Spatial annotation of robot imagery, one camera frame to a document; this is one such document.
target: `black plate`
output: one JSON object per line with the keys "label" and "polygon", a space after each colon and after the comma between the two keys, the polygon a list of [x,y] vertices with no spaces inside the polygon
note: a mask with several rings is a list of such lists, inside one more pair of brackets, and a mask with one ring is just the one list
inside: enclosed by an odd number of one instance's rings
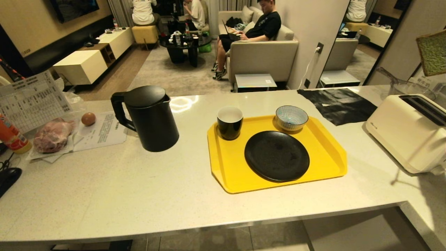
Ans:
{"label": "black plate", "polygon": [[252,136],[246,143],[245,159],[257,175],[273,182],[297,180],[310,166],[310,156],[302,143],[276,131]]}

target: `man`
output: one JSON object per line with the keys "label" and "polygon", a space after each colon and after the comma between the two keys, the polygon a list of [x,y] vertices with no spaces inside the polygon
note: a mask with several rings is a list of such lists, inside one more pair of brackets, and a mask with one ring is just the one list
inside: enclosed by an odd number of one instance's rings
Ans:
{"label": "man", "polygon": [[198,30],[198,27],[204,27],[206,19],[204,16],[203,6],[200,0],[184,0],[183,2],[184,10],[189,14],[192,22],[187,22],[189,30]]}
{"label": "man", "polygon": [[[241,31],[235,32],[240,35],[241,40],[249,41],[268,41],[273,38],[282,25],[279,13],[276,10],[276,0],[257,0],[262,7],[263,15],[259,18],[254,28],[250,29],[246,34]],[[220,35],[217,46],[217,60],[214,64],[212,72],[215,72],[215,80],[221,80],[226,75],[226,52],[231,48],[233,40],[227,34]]]}
{"label": "man", "polygon": [[346,23],[362,23],[366,18],[365,7],[367,0],[350,0],[347,12],[345,13],[344,22]]}
{"label": "man", "polygon": [[153,13],[152,5],[157,5],[157,0],[133,0],[133,23],[135,26],[156,25],[160,35],[163,30],[161,16]]}

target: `toaster slot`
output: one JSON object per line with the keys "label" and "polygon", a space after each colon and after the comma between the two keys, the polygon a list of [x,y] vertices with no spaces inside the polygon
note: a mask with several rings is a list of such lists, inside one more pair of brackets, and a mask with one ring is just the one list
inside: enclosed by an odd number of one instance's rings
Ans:
{"label": "toaster slot", "polygon": [[401,95],[400,98],[438,126],[446,126],[446,113],[428,100],[416,95]]}

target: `egg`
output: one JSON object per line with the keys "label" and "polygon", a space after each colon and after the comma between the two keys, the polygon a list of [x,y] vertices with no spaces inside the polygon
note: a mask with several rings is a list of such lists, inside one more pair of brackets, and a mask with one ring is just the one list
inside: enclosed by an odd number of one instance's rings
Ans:
{"label": "egg", "polygon": [[96,122],[96,116],[94,113],[86,113],[82,115],[81,121],[85,126],[91,126]]}

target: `gray rug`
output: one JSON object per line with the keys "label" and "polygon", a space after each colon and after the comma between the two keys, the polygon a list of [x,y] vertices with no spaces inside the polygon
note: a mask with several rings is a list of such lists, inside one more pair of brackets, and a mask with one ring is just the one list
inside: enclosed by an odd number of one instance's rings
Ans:
{"label": "gray rug", "polygon": [[346,71],[361,81],[362,85],[372,70],[375,62],[376,59],[356,49]]}
{"label": "gray rug", "polygon": [[191,66],[188,60],[174,64],[170,61],[166,48],[154,48],[128,90],[157,85],[163,87],[169,96],[230,93],[232,85],[229,83],[228,74],[221,81],[212,79],[215,76],[215,73],[211,72],[215,62],[215,45],[214,40],[211,52],[198,54],[197,68]]}

